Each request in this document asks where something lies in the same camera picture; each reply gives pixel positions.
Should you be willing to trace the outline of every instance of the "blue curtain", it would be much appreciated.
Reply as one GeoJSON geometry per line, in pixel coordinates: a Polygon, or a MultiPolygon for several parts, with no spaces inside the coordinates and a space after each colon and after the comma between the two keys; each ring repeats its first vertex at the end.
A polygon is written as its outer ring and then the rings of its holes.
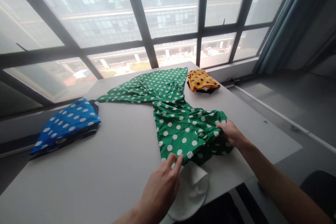
{"type": "Polygon", "coordinates": [[[286,0],[253,72],[270,74],[284,68],[326,1],[286,0]]]}

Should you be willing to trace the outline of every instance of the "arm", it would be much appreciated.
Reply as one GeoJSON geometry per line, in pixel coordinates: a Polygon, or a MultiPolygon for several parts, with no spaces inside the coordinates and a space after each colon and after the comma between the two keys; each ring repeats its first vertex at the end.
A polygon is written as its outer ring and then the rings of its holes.
{"type": "Polygon", "coordinates": [[[237,147],[261,185],[289,223],[333,223],[297,185],[272,165],[236,128],[231,120],[218,124],[228,142],[237,147]]]}
{"type": "Polygon", "coordinates": [[[168,159],[154,171],[145,186],[140,201],[129,212],[113,224],[157,224],[167,214],[174,202],[179,189],[179,171],[182,166],[183,154],[178,159],[170,153],[168,159]]]}

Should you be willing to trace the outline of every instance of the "polka dot fabric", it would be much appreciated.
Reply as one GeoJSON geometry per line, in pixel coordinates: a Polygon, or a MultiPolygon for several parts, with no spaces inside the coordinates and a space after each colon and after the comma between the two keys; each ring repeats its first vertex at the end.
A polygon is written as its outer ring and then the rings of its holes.
{"type": "Polygon", "coordinates": [[[188,82],[192,92],[206,88],[220,88],[220,84],[203,69],[195,69],[188,72],[188,82]]]}
{"type": "Polygon", "coordinates": [[[49,119],[30,155],[47,154],[94,134],[100,122],[98,102],[81,98],[49,119]]]}
{"type": "Polygon", "coordinates": [[[99,97],[99,102],[153,104],[157,138],[162,160],[170,153],[184,154],[183,165],[190,159],[202,165],[212,155],[224,155],[233,149],[220,136],[216,124],[226,122],[217,110],[191,107],[182,92],[188,68],[159,70],[139,75],[99,97]]]}

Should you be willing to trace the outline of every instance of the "floor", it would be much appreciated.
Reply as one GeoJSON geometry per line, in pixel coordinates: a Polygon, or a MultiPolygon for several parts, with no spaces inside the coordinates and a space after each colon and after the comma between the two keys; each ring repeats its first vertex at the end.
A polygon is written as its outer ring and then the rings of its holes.
{"type": "MultiPolygon", "coordinates": [[[[335,81],[311,74],[283,72],[241,83],[239,86],[336,147],[333,130],[336,122],[335,81]]],[[[336,155],[334,153],[305,134],[292,131],[286,121],[239,90],[230,88],[230,91],[303,146],[300,151],[276,164],[276,167],[297,185],[300,185],[310,173],[316,170],[323,170],[336,176],[336,155]]],[[[26,151],[0,159],[0,194],[28,162],[28,153],[29,151],[26,151]]],[[[272,200],[259,190],[255,177],[247,180],[245,184],[269,223],[287,223],[272,200]]],[[[231,190],[229,193],[244,222],[254,223],[236,190],[231,190]]]]}

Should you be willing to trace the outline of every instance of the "white garment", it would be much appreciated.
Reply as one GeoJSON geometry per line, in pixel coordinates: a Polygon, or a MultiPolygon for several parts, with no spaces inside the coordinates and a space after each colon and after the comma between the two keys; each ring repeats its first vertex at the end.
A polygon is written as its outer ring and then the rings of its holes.
{"type": "Polygon", "coordinates": [[[209,187],[209,174],[189,161],[180,173],[180,187],[168,215],[183,221],[191,217],[203,205],[209,187]]]}

